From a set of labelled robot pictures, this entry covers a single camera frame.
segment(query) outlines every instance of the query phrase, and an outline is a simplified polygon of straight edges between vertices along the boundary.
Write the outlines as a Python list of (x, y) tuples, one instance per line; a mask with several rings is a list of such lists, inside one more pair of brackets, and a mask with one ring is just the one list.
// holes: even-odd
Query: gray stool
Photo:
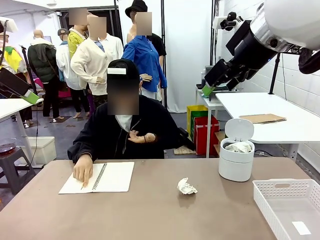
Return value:
[[(24, 158), (26, 166), (15, 166), (15, 161), (19, 158)], [(8, 183), (0, 183), (0, 188), (10, 188), (12, 194), (16, 195), (22, 188), (26, 179), (36, 175), (24, 151), (20, 147), (16, 147), (12, 153), (8, 155), (0, 155), (0, 167), (3, 172), (0, 172), (0, 178), (6, 177)], [(27, 171), (26, 175), (19, 177), (18, 170)]]

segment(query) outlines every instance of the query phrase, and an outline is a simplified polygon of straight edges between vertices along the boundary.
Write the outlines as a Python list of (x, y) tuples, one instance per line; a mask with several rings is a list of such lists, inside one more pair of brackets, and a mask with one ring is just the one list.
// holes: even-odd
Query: green puffer jacket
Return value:
[(28, 49), (28, 61), (41, 82), (48, 83), (54, 78), (59, 78), (56, 49), (51, 42), (36, 38)]

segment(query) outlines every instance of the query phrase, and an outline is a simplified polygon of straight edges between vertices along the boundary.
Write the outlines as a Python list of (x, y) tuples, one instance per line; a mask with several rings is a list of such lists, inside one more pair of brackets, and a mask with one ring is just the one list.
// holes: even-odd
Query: seated person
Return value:
[(164, 159), (181, 147), (179, 129), (159, 101), (139, 95), (136, 65), (112, 61), (107, 69), (108, 102), (99, 106), (68, 150), (73, 177), (87, 185), (96, 159)]

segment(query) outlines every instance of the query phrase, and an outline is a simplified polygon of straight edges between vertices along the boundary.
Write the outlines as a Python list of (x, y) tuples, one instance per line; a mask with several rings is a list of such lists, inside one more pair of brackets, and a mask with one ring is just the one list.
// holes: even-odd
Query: bowl with red liquid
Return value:
[(16, 138), (0, 139), (0, 155), (7, 155), (12, 153), (16, 148)]

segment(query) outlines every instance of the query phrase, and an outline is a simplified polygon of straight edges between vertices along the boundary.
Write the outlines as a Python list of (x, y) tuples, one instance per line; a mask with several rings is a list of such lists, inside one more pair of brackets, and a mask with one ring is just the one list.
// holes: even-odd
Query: mannequin hand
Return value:
[(97, 84), (105, 84), (106, 80), (104, 78), (98, 76), (96, 79), (96, 83)]
[(91, 156), (88, 154), (83, 154), (79, 157), (78, 162), (73, 168), (73, 177), (81, 182), (83, 182), (83, 187), (88, 185), (89, 179), (93, 174), (93, 161)]
[(138, 131), (130, 131), (128, 138), (129, 141), (134, 142), (136, 144), (145, 144), (145, 143), (152, 143), (156, 140), (156, 136), (152, 133), (147, 133), (145, 136), (137, 136)]
[(142, 78), (142, 81), (144, 82), (151, 82), (152, 81), (152, 76), (144, 73), (144, 74), (140, 74), (140, 77)]

